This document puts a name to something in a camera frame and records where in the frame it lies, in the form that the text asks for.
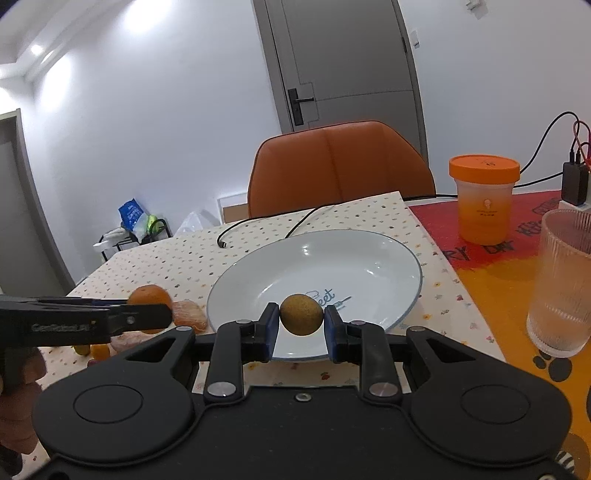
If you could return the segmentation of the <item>person left hand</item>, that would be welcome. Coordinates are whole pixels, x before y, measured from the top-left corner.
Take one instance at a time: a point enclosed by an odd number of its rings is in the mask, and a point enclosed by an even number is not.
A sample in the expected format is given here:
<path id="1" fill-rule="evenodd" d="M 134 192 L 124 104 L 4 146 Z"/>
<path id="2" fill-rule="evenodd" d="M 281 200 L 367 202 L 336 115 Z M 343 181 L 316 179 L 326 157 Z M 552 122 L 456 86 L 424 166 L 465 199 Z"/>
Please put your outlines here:
<path id="1" fill-rule="evenodd" d="M 1 478 L 21 472 L 23 455 L 33 452 L 38 437 L 32 410 L 41 392 L 38 381 L 46 364 L 36 347 L 1 350 Z"/>

